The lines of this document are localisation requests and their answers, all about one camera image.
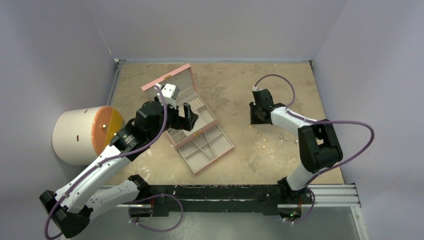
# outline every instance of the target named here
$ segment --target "white cylinder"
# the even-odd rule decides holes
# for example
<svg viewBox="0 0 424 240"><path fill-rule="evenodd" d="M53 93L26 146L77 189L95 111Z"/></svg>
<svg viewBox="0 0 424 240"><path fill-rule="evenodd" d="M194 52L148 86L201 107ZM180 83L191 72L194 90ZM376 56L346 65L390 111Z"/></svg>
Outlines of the white cylinder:
<svg viewBox="0 0 424 240"><path fill-rule="evenodd" d="M122 116L110 106L66 111L54 126L53 149L68 164L89 165L122 126Z"/></svg>

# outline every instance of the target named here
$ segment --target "box compartment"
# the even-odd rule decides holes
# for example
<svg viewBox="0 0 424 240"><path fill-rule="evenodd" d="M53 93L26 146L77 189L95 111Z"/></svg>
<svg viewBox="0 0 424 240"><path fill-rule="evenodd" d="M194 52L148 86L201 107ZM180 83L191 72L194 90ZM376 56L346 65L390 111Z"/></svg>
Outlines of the box compartment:
<svg viewBox="0 0 424 240"><path fill-rule="evenodd" d="M193 173L196 174L213 161L233 150L233 148L234 145L227 135L218 125L215 125L178 148L178 152Z"/></svg>

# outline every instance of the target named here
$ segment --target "wooden table surface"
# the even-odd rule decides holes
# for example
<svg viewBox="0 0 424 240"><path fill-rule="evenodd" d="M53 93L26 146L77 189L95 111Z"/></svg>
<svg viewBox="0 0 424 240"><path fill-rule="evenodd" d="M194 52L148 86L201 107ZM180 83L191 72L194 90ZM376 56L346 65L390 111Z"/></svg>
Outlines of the wooden table surface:
<svg viewBox="0 0 424 240"><path fill-rule="evenodd" d="M122 67L111 106L125 121L135 117L147 101L141 86L183 64L126 63ZM198 94L219 120L219 126L235 148L197 174L163 134L153 146L108 182L118 185L139 174L150 184L276 184L300 163L295 137L274 125L250 125L252 86L262 76L279 74L296 90L293 111L313 119L324 119L324 111L309 62L305 63L193 63ZM261 81L275 103L287 104L292 92L276 77ZM314 184L343 184L340 169L318 177Z"/></svg>

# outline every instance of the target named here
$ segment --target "open box lid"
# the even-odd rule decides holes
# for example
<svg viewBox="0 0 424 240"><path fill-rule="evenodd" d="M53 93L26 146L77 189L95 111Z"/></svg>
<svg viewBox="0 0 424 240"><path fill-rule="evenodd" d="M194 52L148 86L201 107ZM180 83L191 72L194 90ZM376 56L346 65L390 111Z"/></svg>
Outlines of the open box lid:
<svg viewBox="0 0 424 240"><path fill-rule="evenodd" d="M148 99L153 101L153 99L158 94L158 91L153 88L156 84L173 84L179 88L178 96L176 97L175 103L178 106L183 105L187 99L192 99L196 95L196 87L193 78L192 66L190 64L185 64L167 74L159 77L158 79L144 85L141 87L141 90L145 92Z"/></svg>

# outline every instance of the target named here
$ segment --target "pink box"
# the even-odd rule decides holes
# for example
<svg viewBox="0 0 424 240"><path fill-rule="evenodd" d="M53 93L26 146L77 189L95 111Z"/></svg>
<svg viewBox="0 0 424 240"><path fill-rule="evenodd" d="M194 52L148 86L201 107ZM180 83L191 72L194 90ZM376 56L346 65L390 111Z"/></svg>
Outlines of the pink box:
<svg viewBox="0 0 424 240"><path fill-rule="evenodd" d="M218 126L217 117L197 94L192 68L189 64L142 86L141 89L151 101L158 93L153 88L155 84L173 84L179 87L175 102L179 106L180 116L184 116L183 103L190 103L191 110L199 115L192 131L175 129L166 131L172 145L178 149L193 173L197 173L233 150L234 145Z"/></svg>

